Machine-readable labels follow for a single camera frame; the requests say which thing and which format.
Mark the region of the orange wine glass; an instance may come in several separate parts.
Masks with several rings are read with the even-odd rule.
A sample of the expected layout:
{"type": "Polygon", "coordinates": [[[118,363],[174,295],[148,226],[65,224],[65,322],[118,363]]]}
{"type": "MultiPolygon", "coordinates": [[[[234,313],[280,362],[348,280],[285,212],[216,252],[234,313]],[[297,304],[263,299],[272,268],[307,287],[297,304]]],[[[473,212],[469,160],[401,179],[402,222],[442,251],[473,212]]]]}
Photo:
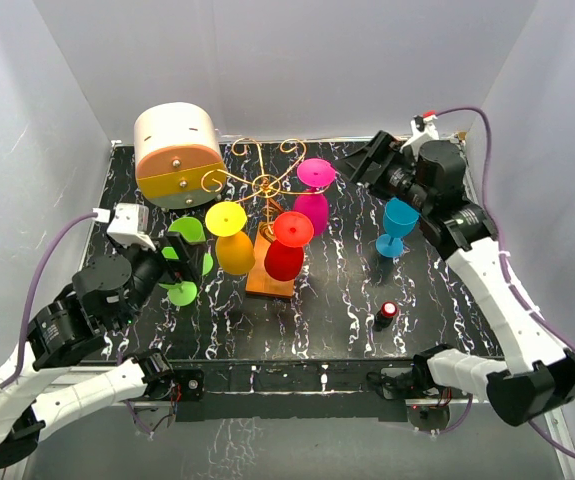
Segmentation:
{"type": "Polygon", "coordinates": [[[255,265],[254,247],[244,231],[246,223],[245,210],[235,202],[217,203],[206,213],[206,228],[216,237],[218,263],[231,275],[245,275],[255,265]]]}

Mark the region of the magenta wine glass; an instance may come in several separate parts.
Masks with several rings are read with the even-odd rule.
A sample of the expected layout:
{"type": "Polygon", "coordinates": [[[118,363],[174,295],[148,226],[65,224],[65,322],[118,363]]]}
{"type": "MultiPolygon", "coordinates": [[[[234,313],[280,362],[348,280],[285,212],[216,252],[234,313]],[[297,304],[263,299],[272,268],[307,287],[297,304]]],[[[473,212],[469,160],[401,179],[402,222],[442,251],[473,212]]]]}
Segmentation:
{"type": "Polygon", "coordinates": [[[293,210],[307,216],[314,229],[314,236],[321,235],[327,226],[329,203],[324,191],[336,179],[331,163],[321,158],[309,158],[297,167],[298,179],[308,190],[296,196],[293,210]]]}

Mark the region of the green wine glass front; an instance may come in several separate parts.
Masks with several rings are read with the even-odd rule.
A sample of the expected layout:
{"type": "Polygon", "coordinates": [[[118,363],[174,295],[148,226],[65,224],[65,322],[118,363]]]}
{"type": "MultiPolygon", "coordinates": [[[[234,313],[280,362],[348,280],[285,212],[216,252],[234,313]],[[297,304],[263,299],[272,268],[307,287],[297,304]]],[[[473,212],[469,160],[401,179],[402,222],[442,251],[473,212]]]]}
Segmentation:
{"type": "Polygon", "coordinates": [[[198,288],[191,281],[177,281],[176,283],[160,283],[159,286],[167,292],[169,302],[177,307],[191,304],[197,297],[198,288]]]}

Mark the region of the blue wine glass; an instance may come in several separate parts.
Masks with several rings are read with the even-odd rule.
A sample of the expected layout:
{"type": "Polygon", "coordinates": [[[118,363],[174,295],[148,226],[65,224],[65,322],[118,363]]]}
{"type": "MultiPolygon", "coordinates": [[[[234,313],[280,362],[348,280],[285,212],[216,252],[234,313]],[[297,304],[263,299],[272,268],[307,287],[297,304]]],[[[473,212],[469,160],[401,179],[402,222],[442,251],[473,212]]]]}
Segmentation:
{"type": "Polygon", "coordinates": [[[403,201],[393,198],[385,205],[384,233],[376,240],[376,250],[386,258],[397,258],[404,251],[403,238],[415,227],[419,213],[403,201]]]}

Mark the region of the red wine glass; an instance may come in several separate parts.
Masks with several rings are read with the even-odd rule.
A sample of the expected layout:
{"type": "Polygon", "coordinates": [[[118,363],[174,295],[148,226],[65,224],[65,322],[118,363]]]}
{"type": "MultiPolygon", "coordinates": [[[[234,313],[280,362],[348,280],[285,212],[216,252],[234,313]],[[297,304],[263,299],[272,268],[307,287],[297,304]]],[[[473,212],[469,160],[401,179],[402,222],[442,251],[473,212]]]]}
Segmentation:
{"type": "Polygon", "coordinates": [[[277,281],[291,281],[302,269],[304,247],[314,236],[313,224],[306,215],[287,211],[276,218],[273,232],[275,239],[265,256],[265,271],[277,281]]]}

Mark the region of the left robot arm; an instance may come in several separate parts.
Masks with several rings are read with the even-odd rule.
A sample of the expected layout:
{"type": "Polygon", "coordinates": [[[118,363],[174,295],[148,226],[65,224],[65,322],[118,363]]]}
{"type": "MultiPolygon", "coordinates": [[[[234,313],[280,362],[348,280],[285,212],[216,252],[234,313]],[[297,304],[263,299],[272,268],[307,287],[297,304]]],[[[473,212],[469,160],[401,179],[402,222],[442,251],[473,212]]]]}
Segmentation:
{"type": "Polygon", "coordinates": [[[116,402],[167,396],[175,372],[160,349],[129,354],[116,367],[54,392],[52,382],[106,345],[105,333],[127,327],[156,286],[202,279],[206,246],[177,232],[152,249],[118,246],[92,258],[54,301],[28,323],[0,368],[0,469],[30,456],[64,426],[116,402]]]}

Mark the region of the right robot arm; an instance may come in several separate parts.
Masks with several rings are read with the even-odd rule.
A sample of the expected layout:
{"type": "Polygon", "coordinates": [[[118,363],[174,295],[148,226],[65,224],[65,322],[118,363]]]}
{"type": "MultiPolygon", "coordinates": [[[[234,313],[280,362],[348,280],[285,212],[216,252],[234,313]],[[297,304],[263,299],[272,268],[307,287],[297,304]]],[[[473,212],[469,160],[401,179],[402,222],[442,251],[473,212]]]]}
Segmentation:
{"type": "Polygon", "coordinates": [[[441,344],[415,355],[410,372],[383,376],[384,388],[427,397],[459,389],[488,401],[511,426],[575,398],[575,352],[517,299],[501,265],[496,225],[466,195],[466,162],[455,144],[430,140],[413,150],[381,131],[334,166],[371,195],[419,213],[423,236],[467,287],[503,352],[502,360],[492,360],[441,344]]]}

